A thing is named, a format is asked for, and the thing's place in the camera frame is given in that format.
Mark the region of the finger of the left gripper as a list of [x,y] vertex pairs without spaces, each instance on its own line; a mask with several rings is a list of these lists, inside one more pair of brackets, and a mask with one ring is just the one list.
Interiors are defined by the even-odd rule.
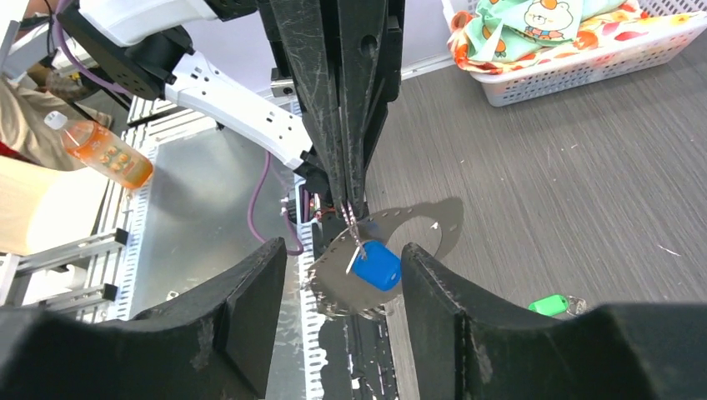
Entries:
[[399,95],[404,1],[339,1],[338,101],[343,141],[343,203],[365,216],[368,165]]
[[328,176],[333,205],[346,195],[343,149],[333,69],[327,58],[319,1],[261,1],[278,30],[296,93],[303,104],[303,123]]

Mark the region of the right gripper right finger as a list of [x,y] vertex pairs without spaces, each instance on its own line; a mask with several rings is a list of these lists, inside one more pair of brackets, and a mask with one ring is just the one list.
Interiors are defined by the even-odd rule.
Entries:
[[609,303],[559,320],[460,277],[414,243],[402,268],[422,399],[706,396],[703,303]]

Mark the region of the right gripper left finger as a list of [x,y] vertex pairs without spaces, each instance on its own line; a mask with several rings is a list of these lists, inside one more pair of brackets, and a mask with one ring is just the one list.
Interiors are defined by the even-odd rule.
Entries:
[[1,311],[4,399],[263,399],[287,254],[267,241],[234,267],[134,318],[88,324]]

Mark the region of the blue key tag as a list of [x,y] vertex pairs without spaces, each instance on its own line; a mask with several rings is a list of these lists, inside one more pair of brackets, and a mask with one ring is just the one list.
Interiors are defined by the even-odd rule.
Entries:
[[400,258],[379,241],[364,242],[349,271],[383,292],[392,290],[402,275]]

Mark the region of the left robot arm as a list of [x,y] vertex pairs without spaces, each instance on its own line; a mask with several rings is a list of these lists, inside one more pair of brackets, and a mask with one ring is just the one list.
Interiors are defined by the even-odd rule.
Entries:
[[[278,73],[293,82],[300,117],[214,66],[184,28],[252,13]],[[362,217],[367,168],[399,95],[404,16],[402,1],[62,1],[54,29],[89,53],[106,87],[212,118]]]

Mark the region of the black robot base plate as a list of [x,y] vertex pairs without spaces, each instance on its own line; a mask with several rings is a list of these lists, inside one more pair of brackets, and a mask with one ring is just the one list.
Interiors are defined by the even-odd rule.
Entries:
[[347,315],[325,292],[323,279],[308,271],[317,311],[325,316],[318,345],[325,351],[318,367],[322,399],[397,399],[399,390],[383,315]]

